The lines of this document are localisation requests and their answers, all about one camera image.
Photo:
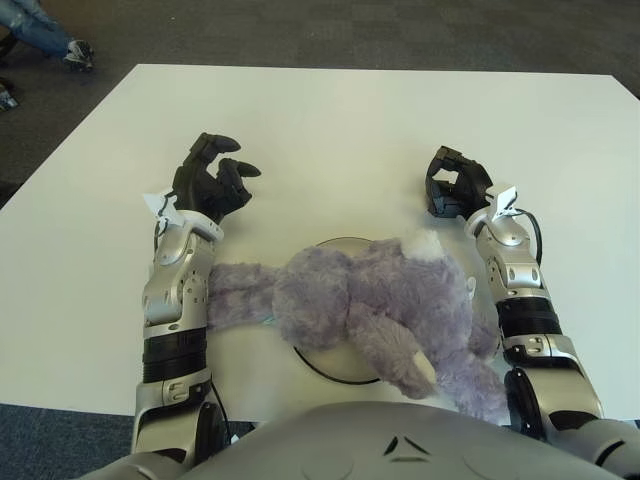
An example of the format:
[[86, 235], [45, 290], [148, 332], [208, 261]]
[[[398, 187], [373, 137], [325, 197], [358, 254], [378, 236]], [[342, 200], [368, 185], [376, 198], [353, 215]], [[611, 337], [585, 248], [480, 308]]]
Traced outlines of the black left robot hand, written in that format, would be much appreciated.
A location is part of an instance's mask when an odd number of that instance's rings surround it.
[[199, 212], [216, 224], [243, 208], [252, 198], [243, 179], [258, 177], [261, 171], [249, 163], [222, 158], [216, 175], [208, 172], [209, 165], [218, 155], [236, 152], [240, 148], [233, 138], [202, 133], [174, 175], [172, 192], [177, 195], [175, 208]]

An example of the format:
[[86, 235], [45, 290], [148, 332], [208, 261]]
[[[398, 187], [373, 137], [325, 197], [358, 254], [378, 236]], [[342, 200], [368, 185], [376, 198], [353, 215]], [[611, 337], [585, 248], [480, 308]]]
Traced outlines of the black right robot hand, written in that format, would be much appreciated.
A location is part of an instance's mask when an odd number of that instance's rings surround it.
[[[435, 175], [440, 171], [456, 173], [457, 177], [453, 183], [437, 180]], [[476, 211], [489, 205], [485, 194], [492, 185], [481, 164], [464, 157], [457, 150], [441, 146], [425, 177], [428, 212], [437, 218], [461, 216], [468, 220]]]

